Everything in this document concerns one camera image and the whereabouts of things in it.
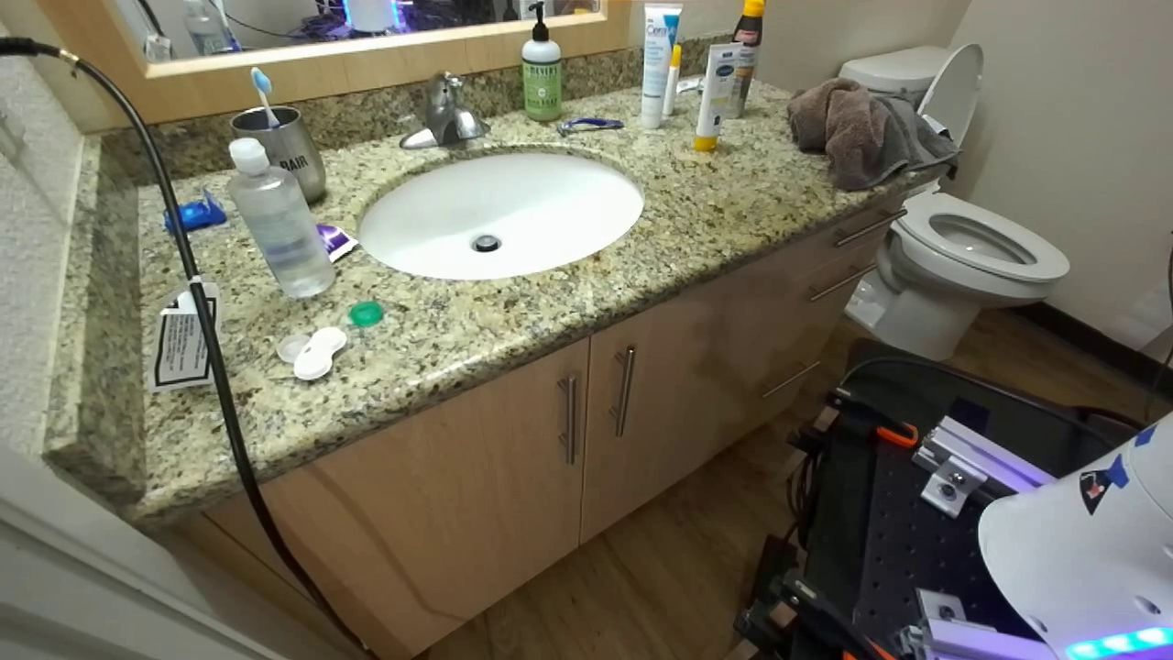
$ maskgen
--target cup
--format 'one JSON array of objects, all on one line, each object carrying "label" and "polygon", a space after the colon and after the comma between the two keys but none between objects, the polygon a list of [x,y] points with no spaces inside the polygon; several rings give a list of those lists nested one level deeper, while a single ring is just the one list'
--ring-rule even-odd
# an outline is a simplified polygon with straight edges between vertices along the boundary
[{"label": "cup", "polygon": [[260,140],[270,164],[282,164],[296,175],[307,207],[326,197],[326,169],[320,150],[307,142],[296,112],[276,108],[280,126],[269,126],[263,108],[242,112],[232,130],[235,135]]}]

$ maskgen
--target sink drain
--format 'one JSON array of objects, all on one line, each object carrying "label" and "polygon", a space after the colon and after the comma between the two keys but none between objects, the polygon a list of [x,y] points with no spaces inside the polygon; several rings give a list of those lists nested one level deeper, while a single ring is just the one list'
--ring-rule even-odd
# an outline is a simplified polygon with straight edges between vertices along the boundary
[{"label": "sink drain", "polygon": [[495,234],[477,234],[477,238],[474,238],[474,250],[477,250],[477,254],[495,254],[495,250],[502,250],[502,238],[495,238]]}]

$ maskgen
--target speckled granite countertop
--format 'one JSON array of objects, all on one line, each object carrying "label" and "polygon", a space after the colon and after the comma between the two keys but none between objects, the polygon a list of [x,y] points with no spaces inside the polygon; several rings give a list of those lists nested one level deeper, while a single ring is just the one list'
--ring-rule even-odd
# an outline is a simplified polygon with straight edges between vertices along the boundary
[{"label": "speckled granite countertop", "polygon": [[[219,287],[222,356],[255,475],[269,482],[314,464],[371,430],[579,340],[868,202],[868,194],[831,191],[824,159],[791,146],[776,89],[756,89],[749,118],[726,122],[714,159],[689,150],[698,98],[682,98],[663,130],[643,130],[635,112],[638,92],[611,92],[567,104],[567,113],[622,118],[619,133],[561,140],[555,130],[506,113],[461,156],[398,150],[398,135],[324,156],[331,197],[314,212],[352,234],[382,191],[446,159],[540,146],[622,169],[644,194],[643,221],[616,247],[556,271],[441,284],[391,271],[359,250],[337,266],[337,284],[324,298],[282,300],[239,221],[199,233],[193,254],[205,280]],[[178,179],[178,197],[193,197],[199,186],[222,197],[226,175]],[[140,197],[143,217],[162,217],[156,191],[143,186]],[[143,280],[143,353],[150,356],[150,310],[162,310],[184,280],[156,224],[143,224],[140,243],[143,266],[150,266],[143,267],[150,271]],[[343,349],[326,382],[296,387],[276,353],[280,340],[343,323],[349,310],[368,298],[389,310],[378,334]],[[239,492],[209,390],[147,392],[143,443],[147,492],[121,505],[128,520],[173,525]]]}]

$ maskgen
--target brown towel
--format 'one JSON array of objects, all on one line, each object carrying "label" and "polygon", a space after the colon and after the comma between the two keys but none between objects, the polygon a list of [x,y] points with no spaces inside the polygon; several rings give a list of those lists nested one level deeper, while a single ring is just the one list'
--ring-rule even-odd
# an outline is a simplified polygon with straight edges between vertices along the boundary
[{"label": "brown towel", "polygon": [[842,191],[868,191],[897,169],[957,159],[954,140],[932,133],[909,104],[842,78],[799,92],[788,108],[788,126],[799,150],[830,156],[831,179]]}]

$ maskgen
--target faucet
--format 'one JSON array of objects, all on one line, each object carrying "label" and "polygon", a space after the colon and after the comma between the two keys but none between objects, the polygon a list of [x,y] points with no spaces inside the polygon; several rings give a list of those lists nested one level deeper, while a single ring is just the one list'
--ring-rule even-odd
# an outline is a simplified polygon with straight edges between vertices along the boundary
[{"label": "faucet", "polygon": [[404,146],[461,146],[489,133],[489,126],[467,108],[467,81],[453,75],[441,75],[430,85],[417,118],[425,130],[407,135]]}]

